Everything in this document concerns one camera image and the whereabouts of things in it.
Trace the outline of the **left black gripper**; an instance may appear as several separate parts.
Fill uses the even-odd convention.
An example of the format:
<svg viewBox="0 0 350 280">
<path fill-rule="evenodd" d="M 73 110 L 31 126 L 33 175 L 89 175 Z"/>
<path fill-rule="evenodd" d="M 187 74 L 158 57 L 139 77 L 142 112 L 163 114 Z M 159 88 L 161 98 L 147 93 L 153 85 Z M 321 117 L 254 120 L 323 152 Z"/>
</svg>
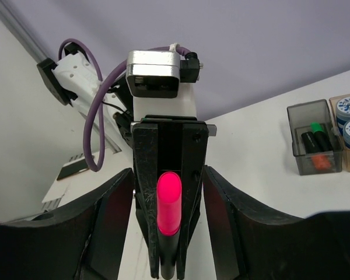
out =
<svg viewBox="0 0 350 280">
<path fill-rule="evenodd" d="M 201 175 L 207 142 L 216 135 L 216 125 L 194 117 L 150 115 L 135 122 L 128 113 L 115 113 L 113 118 L 134 154 L 136 218 L 148 248 L 152 278 L 159 277 L 158 152 L 181 152 L 182 216 L 176 272 L 178 278 L 184 278 L 188 245 L 200 216 Z"/>
</svg>

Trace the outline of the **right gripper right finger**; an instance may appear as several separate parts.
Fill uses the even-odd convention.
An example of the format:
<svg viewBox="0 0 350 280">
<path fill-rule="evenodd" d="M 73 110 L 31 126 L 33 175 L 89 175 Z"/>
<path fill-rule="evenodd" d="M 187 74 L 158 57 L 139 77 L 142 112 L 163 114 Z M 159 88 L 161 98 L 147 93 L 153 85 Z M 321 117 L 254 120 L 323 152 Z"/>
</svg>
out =
<svg viewBox="0 0 350 280">
<path fill-rule="evenodd" d="M 350 211 L 292 216 L 210 166 L 203 185 L 218 279 L 350 279 Z"/>
</svg>

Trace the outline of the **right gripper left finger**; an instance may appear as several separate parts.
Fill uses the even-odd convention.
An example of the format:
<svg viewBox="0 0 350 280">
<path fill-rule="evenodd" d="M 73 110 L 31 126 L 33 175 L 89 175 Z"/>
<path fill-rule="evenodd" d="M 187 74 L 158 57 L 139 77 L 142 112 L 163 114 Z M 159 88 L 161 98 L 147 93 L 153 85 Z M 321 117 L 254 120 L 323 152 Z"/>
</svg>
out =
<svg viewBox="0 0 350 280">
<path fill-rule="evenodd" d="M 32 220 L 0 223 L 0 279 L 117 279 L 133 172 Z"/>
</svg>

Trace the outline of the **pink highlighter cap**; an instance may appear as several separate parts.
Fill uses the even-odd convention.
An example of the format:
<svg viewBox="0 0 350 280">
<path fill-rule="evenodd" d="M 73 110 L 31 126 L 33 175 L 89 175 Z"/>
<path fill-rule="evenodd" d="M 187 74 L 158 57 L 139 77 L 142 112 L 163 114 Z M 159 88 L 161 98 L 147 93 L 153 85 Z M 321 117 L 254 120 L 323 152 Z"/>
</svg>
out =
<svg viewBox="0 0 350 280">
<path fill-rule="evenodd" d="M 157 226 L 165 236 L 175 235 L 181 224 L 181 178 L 175 172 L 163 173 L 156 186 Z"/>
</svg>

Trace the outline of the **pink tip black highlighter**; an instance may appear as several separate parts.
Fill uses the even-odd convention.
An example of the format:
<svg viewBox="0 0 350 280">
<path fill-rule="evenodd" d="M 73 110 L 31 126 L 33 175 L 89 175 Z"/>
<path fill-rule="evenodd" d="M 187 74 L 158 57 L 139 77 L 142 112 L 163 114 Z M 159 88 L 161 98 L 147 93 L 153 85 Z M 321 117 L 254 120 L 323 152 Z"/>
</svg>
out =
<svg viewBox="0 0 350 280">
<path fill-rule="evenodd" d="M 160 272 L 163 279 L 172 279 L 174 277 L 174 270 L 177 258 L 177 248 L 179 243 L 178 232 L 173 236 L 165 236 L 160 233 L 157 224 L 157 233 L 159 240 L 159 254 L 160 254 Z"/>
</svg>

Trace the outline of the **orange cap highlighter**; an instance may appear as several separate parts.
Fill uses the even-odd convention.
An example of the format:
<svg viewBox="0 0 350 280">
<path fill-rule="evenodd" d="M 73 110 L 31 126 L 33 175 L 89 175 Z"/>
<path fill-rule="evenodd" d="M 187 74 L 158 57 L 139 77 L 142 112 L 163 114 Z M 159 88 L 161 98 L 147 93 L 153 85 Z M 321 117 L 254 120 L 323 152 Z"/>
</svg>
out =
<svg viewBox="0 0 350 280">
<path fill-rule="evenodd" d="M 311 154 L 311 161 L 316 170 L 325 171 L 331 167 L 327 156 L 321 155 L 322 152 L 314 134 L 310 131 L 301 134 L 301 139 L 307 154 Z"/>
</svg>

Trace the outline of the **green cap highlighter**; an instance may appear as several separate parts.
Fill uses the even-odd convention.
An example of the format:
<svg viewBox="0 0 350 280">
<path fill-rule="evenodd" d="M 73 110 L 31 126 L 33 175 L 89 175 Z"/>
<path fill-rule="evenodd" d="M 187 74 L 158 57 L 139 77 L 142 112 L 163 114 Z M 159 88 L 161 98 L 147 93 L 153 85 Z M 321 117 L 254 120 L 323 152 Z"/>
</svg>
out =
<svg viewBox="0 0 350 280">
<path fill-rule="evenodd" d="M 330 142 L 328 135 L 326 134 L 323 126 L 320 123 L 312 122 L 310 124 L 311 130 L 313 132 L 314 138 L 317 141 L 320 149 L 323 152 L 328 152 L 333 150 L 333 146 Z"/>
</svg>

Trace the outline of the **blue white round jar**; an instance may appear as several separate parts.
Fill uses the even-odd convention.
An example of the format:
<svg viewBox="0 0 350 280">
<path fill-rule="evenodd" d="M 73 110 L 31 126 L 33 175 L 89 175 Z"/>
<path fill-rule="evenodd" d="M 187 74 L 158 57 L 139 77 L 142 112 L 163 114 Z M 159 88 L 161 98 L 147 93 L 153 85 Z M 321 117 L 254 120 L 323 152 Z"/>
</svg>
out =
<svg viewBox="0 0 350 280">
<path fill-rule="evenodd" d="M 350 96 L 337 101 L 335 116 L 338 124 L 344 125 L 350 120 Z"/>
</svg>

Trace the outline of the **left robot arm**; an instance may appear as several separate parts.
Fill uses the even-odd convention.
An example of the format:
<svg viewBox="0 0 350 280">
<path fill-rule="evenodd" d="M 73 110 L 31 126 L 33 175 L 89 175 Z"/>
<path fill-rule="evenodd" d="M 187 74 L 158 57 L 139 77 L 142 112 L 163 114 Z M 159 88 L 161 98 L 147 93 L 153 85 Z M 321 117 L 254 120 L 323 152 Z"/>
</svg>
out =
<svg viewBox="0 0 350 280">
<path fill-rule="evenodd" d="M 83 150 L 93 160 L 92 130 L 132 157 L 136 218 L 148 248 L 152 278 L 183 279 L 187 250 L 200 217 L 202 171 L 216 127 L 198 120 L 193 84 L 201 63 L 195 52 L 173 44 L 134 50 L 103 77 L 92 53 L 68 39 L 59 60 L 37 65 L 44 84 L 85 118 Z"/>
</svg>

